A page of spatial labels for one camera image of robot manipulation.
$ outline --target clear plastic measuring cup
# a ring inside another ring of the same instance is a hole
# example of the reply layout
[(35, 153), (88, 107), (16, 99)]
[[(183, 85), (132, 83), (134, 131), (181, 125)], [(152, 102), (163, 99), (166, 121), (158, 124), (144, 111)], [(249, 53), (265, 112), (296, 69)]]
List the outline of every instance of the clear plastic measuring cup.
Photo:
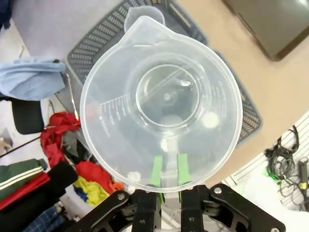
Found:
[(94, 65), (80, 109), (102, 166), (155, 192), (212, 176), (235, 148), (242, 122), (239, 89), (224, 62), (146, 16)]
[(135, 23), (135, 21), (143, 15), (148, 16), (165, 26), (164, 15), (159, 9), (155, 8), (154, 6), (131, 7), (129, 8), (124, 23), (125, 32), (127, 32), (127, 30), (129, 30), (129, 28), (133, 25), (133, 23)]

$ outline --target blue cloth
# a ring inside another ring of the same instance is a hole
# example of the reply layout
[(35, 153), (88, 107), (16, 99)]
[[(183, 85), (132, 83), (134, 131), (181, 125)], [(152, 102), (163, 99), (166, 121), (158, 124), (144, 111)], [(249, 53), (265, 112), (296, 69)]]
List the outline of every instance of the blue cloth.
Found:
[(5, 96), (40, 101), (64, 88), (60, 72), (65, 71), (62, 62), (53, 63), (49, 58), (21, 58), (0, 63), (0, 92)]
[(52, 206), (41, 213), (23, 232), (52, 232), (65, 222), (65, 219)]
[(12, 10), (10, 7), (9, 0), (0, 0), (0, 31), (2, 25), (4, 29), (8, 29), (10, 27), (10, 19), (12, 17)]
[(87, 202), (88, 200), (87, 194), (84, 193), (84, 191), (81, 188), (77, 188), (74, 186), (74, 191), (78, 196), (80, 196), (80, 198), (82, 198), (84, 202)]

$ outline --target yellow cloth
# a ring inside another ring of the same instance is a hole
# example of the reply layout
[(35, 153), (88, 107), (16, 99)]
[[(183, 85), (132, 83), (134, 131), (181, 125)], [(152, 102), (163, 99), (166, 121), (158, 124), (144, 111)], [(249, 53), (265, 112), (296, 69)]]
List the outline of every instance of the yellow cloth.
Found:
[(81, 188), (84, 193), (87, 194), (87, 203), (90, 206), (95, 207), (109, 197), (108, 192), (106, 192), (101, 185), (97, 182), (88, 182), (81, 176), (78, 177), (77, 181), (75, 181), (73, 185), (77, 188)]

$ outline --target red cloth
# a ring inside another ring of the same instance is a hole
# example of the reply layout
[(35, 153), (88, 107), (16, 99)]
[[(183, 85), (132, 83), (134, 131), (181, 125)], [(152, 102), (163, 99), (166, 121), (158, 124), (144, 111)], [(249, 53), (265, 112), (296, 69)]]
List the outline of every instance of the red cloth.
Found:
[(86, 181), (94, 181), (104, 188), (109, 194), (114, 193), (116, 190), (123, 190), (124, 187), (121, 183), (112, 182), (111, 175), (105, 171), (101, 166), (98, 166), (90, 161), (82, 161), (75, 166), (76, 172)]
[(25, 184), (23, 187), (19, 188), (16, 192), (0, 202), (0, 210), (4, 209), (8, 205), (27, 195), (28, 193), (36, 190), (38, 187), (50, 181), (50, 177), (46, 173), (41, 173), (36, 178), (32, 179), (29, 183)]
[(74, 114), (60, 112), (53, 114), (49, 119), (47, 129), (41, 133), (41, 144), (51, 168), (60, 161), (66, 161), (62, 150), (62, 136), (67, 131), (76, 131), (81, 122), (76, 120)]

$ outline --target gray floor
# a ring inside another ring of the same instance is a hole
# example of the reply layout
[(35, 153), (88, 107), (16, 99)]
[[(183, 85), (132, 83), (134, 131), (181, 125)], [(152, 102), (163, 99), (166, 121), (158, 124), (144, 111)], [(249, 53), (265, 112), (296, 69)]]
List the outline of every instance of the gray floor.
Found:
[(13, 19), (32, 56), (64, 58), (121, 0), (15, 0)]

